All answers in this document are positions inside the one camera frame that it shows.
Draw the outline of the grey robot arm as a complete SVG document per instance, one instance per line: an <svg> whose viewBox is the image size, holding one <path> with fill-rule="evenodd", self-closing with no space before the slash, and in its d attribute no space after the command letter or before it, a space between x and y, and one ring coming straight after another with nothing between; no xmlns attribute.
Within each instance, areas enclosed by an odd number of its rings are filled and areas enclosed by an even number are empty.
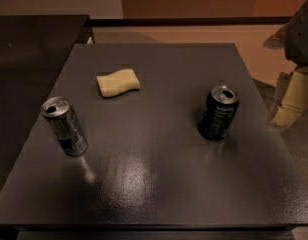
<svg viewBox="0 0 308 240"><path fill-rule="evenodd" d="M276 83L268 121L277 128L290 127L308 108L308 0L290 19L284 31L285 57L296 64Z"/></svg>

